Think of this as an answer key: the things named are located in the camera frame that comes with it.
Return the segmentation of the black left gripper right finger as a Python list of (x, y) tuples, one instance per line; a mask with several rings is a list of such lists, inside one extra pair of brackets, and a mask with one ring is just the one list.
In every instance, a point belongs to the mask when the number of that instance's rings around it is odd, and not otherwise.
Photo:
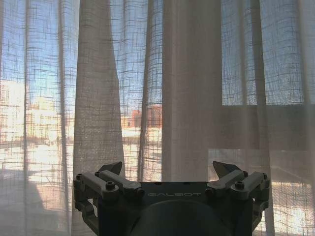
[(213, 162), (218, 180), (207, 183), (208, 197), (221, 198), (230, 194), (236, 200), (253, 200), (253, 221), (259, 222), (263, 211), (269, 207), (270, 179), (265, 173), (248, 172), (233, 164)]

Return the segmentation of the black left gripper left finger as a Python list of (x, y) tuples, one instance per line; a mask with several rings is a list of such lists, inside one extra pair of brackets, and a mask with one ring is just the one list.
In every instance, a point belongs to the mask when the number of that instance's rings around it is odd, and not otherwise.
[(75, 208), (86, 223), (97, 223), (94, 207), (99, 199), (116, 201), (120, 195), (141, 199), (145, 191), (141, 183), (120, 176), (122, 162), (103, 165), (95, 173), (80, 173), (73, 181)]

